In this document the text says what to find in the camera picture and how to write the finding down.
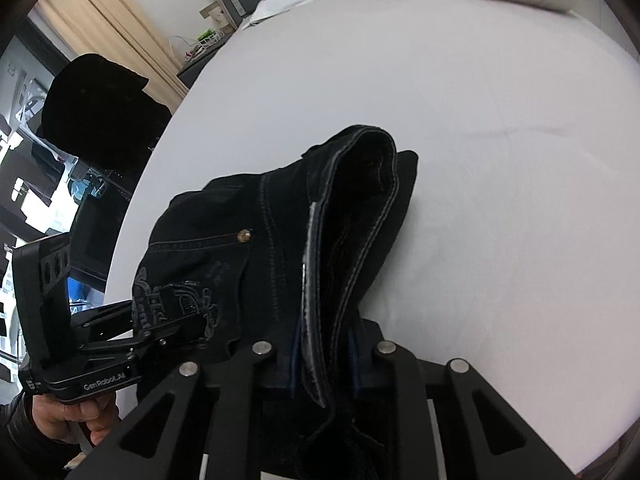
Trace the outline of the person's left hand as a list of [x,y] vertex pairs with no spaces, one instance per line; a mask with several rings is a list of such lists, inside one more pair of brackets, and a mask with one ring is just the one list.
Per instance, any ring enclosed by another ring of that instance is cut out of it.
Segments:
[[72,423],[85,424],[93,445],[100,444],[119,422],[116,393],[110,392],[76,404],[62,404],[53,396],[32,398],[32,419],[47,438],[76,443]]

